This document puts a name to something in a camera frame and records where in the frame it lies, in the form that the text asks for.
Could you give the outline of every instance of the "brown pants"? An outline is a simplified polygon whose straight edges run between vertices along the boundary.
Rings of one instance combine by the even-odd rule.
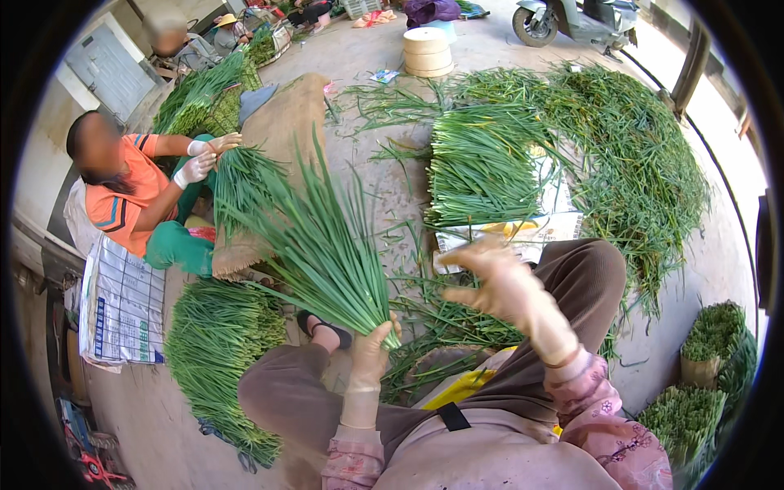
[[[590,238],[550,243],[535,274],[583,346],[596,353],[626,285],[626,264],[618,249]],[[327,350],[317,344],[276,347],[240,379],[240,406],[256,425],[279,434],[284,442],[325,454],[343,409],[342,397],[321,383],[328,363]],[[556,423],[543,380],[544,364],[524,340],[495,376],[458,406],[501,408],[526,419]],[[380,405],[376,428],[386,461],[416,426],[434,415],[433,410]]]

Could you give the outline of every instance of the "scooter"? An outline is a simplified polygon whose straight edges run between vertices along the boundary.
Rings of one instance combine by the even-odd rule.
[[[632,0],[520,0],[512,17],[514,33],[533,48],[543,48],[558,31],[580,43],[606,45],[605,55],[616,58],[610,48],[637,45],[634,26],[640,7]]]

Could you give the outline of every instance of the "white glove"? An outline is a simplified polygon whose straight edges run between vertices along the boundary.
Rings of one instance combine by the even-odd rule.
[[[183,168],[174,174],[172,181],[185,191],[188,184],[201,182],[207,177],[209,170],[215,165],[214,153],[202,153],[193,157],[183,165]]]
[[[210,141],[191,141],[191,144],[188,145],[188,155],[195,157],[206,151],[221,154],[226,150],[240,146],[240,144],[242,144],[242,135],[238,132],[230,132],[226,136],[213,138]]]
[[[348,387],[343,394],[343,413],[341,425],[354,429],[375,429],[376,413],[379,409],[381,376],[387,368],[389,352],[381,343],[394,328],[397,337],[401,336],[397,315],[390,312],[391,321],[385,321],[370,332],[369,336],[355,336],[354,349],[351,351],[351,374]]]
[[[439,260],[442,265],[471,269],[482,281],[479,289],[448,288],[444,299],[512,322],[528,336],[545,364],[559,365],[579,348],[577,335],[555,299],[531,269],[497,238],[453,250]]]

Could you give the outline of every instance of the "burlap sack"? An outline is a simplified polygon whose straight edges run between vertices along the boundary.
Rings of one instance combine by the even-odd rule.
[[[687,386],[716,388],[721,358],[716,356],[708,361],[690,361],[681,354],[681,381]]]
[[[312,137],[314,122],[318,143],[324,148],[324,85],[328,83],[329,78],[306,73],[281,84],[269,102],[259,107],[242,126],[245,144],[258,144],[268,158],[283,162],[289,169],[289,181],[295,187],[302,183],[296,163],[296,146],[305,162],[317,161]],[[235,235],[227,245],[223,228],[219,228],[212,255],[212,275],[236,280],[239,278],[237,272],[265,260],[260,252],[261,240],[254,235]]]

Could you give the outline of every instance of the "person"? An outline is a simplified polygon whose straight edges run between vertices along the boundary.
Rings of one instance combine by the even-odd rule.
[[[328,455],[323,488],[672,488],[664,448],[617,415],[620,397],[596,354],[626,283],[618,249],[592,238],[552,242],[532,273],[508,248],[479,241],[441,262],[481,280],[479,289],[446,289],[446,300],[526,335],[476,393],[437,411],[379,405],[380,345],[399,332],[394,316],[355,340],[344,396],[328,392],[320,377],[347,346],[345,332],[309,316],[310,343],[269,350],[240,378],[248,418],[284,444]]]
[[[191,236],[183,226],[206,181],[214,190],[216,158],[238,146],[242,135],[220,138],[129,134],[98,111],[87,111],[71,125],[66,152],[85,181],[90,221],[154,269],[174,264],[183,271],[212,275],[212,242]],[[172,179],[151,160],[182,156]]]
[[[208,70],[223,59],[202,36],[188,32],[185,16],[170,5],[160,5],[147,14],[143,28],[161,64],[175,72]]]
[[[217,17],[218,31],[212,43],[219,55],[226,57],[240,44],[248,44],[253,33],[245,29],[245,25],[237,20],[232,13]]]
[[[296,0],[294,2],[294,6],[297,7],[296,10],[292,10],[289,15],[288,19],[289,22],[292,23],[294,26],[299,26],[305,24],[307,30],[312,29],[313,34],[320,32],[324,29],[318,22],[318,17],[328,13],[332,10],[332,1],[331,0]]]

